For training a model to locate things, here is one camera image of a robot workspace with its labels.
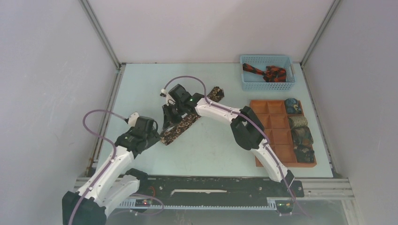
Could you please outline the brown floral tie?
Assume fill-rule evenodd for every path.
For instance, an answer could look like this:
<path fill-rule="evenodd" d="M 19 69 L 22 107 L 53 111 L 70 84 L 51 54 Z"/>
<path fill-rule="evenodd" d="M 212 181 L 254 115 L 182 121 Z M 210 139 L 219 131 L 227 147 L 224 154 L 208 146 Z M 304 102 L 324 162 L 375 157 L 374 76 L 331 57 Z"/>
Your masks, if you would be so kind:
<path fill-rule="evenodd" d="M 213 89 L 208 93 L 207 98 L 214 102 L 220 102 L 225 97 L 223 89 L 218 86 L 213 87 Z M 175 124 L 173 127 L 164 129 L 160 136 L 160 142 L 164 145 L 169 145 L 173 141 L 175 141 L 183 132 L 189 129 L 197 120 L 200 119 L 200 116 L 191 113 L 187 114 L 182 120 Z"/>

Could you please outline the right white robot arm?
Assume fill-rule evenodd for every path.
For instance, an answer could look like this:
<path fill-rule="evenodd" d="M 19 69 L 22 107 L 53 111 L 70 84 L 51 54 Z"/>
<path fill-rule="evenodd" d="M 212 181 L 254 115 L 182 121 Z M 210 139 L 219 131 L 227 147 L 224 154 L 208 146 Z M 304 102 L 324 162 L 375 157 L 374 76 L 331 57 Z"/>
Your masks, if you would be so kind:
<path fill-rule="evenodd" d="M 214 87 L 204 96 L 199 93 L 191 95 L 178 84 L 169 91 L 162 89 L 160 96 L 166 99 L 162 107 L 163 144 L 171 144 L 201 117 L 224 122 L 230 126 L 237 145 L 252 152 L 264 166 L 269 178 L 274 181 L 274 192 L 285 196 L 291 191 L 295 177 L 272 150 L 264 126 L 250 107 L 238 109 L 220 104 L 220 100 L 224 98 L 220 87 Z"/>

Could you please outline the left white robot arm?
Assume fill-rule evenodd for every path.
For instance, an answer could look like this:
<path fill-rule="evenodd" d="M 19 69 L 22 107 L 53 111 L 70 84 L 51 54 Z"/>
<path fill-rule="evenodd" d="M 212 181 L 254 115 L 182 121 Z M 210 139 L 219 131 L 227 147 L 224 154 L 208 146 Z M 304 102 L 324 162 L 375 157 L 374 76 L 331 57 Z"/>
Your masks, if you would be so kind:
<path fill-rule="evenodd" d="M 160 139 L 157 122 L 133 113 L 126 119 L 129 130 L 113 143 L 113 151 L 98 171 L 76 192 L 62 198 L 65 225 L 104 225 L 111 212 L 128 196 L 148 191 L 147 173 L 131 168 L 119 175 L 134 159 Z"/>

